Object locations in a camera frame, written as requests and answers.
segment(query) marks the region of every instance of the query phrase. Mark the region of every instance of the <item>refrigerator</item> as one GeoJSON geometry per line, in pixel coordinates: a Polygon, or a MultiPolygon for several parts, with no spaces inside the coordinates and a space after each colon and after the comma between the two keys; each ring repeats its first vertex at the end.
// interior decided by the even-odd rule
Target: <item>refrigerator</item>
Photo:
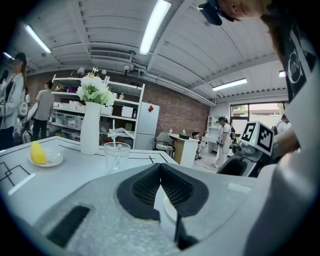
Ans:
{"type": "Polygon", "coordinates": [[[134,149],[154,149],[159,109],[160,107],[157,105],[146,102],[141,103],[134,149]]]}

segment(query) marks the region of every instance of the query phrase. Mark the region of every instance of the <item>clear glass cup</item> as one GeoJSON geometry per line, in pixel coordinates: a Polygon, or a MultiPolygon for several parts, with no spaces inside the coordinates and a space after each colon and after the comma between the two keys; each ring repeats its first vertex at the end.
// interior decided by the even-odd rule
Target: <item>clear glass cup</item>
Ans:
{"type": "Polygon", "coordinates": [[[104,157],[108,174],[115,174],[127,169],[130,146],[126,143],[113,142],[104,144],[104,157]]]}

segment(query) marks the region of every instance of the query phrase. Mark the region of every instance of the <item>white plate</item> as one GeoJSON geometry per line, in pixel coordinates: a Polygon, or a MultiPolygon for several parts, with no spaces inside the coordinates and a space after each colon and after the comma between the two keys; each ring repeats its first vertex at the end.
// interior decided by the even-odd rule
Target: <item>white plate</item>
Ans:
{"type": "Polygon", "coordinates": [[[163,198],[163,208],[165,214],[168,216],[169,220],[173,223],[176,223],[177,221],[177,210],[174,208],[174,206],[171,204],[169,198],[167,195],[163,198]]]}
{"type": "Polygon", "coordinates": [[[56,152],[52,149],[44,148],[43,151],[45,153],[45,159],[46,159],[45,164],[38,164],[38,163],[35,163],[34,161],[32,161],[30,153],[28,154],[29,161],[36,166],[52,167],[52,166],[56,166],[56,165],[60,164],[64,159],[62,154],[60,154],[59,152],[56,152]]]}

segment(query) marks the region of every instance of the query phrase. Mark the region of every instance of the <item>fluorescent light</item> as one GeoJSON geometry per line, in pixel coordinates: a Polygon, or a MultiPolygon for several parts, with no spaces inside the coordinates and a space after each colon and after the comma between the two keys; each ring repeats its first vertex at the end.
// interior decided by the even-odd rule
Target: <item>fluorescent light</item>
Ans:
{"type": "Polygon", "coordinates": [[[170,2],[164,0],[158,0],[152,11],[148,25],[146,26],[139,53],[142,55],[148,55],[151,44],[156,36],[156,33],[165,18],[167,12],[171,7],[170,2]]]}
{"type": "Polygon", "coordinates": [[[244,79],[240,79],[240,80],[237,80],[237,81],[228,82],[228,83],[219,85],[217,87],[212,88],[212,90],[219,91],[219,90],[222,90],[222,89],[225,89],[225,88],[229,88],[229,87],[232,87],[232,86],[243,85],[243,84],[246,84],[247,82],[248,82],[247,79],[244,78],[244,79]]]}
{"type": "Polygon", "coordinates": [[[8,54],[8,53],[6,53],[6,52],[3,52],[3,54],[4,54],[6,57],[8,57],[9,59],[12,59],[12,60],[15,59],[14,57],[12,57],[10,54],[8,54]]]}
{"type": "Polygon", "coordinates": [[[32,38],[45,50],[47,54],[51,53],[51,50],[45,45],[44,42],[42,42],[42,40],[37,36],[37,34],[29,25],[26,25],[24,28],[29,33],[29,35],[32,36],[32,38]]]}
{"type": "Polygon", "coordinates": [[[279,72],[279,77],[280,78],[284,78],[286,76],[286,72],[284,72],[284,71],[280,71],[279,72]]]}

